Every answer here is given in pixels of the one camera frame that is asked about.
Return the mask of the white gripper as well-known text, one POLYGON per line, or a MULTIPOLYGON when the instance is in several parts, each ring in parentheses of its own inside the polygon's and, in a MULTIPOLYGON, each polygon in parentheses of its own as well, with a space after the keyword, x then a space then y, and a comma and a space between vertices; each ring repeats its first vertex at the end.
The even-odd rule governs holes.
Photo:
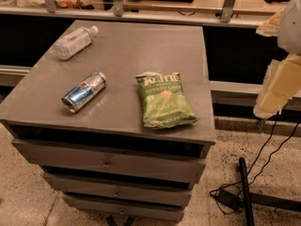
POLYGON ((273 59, 267 67, 253 113, 260 119, 275 116, 301 90, 301 0, 291 0, 256 29, 258 35, 276 37, 279 48, 288 53, 282 61, 273 59))

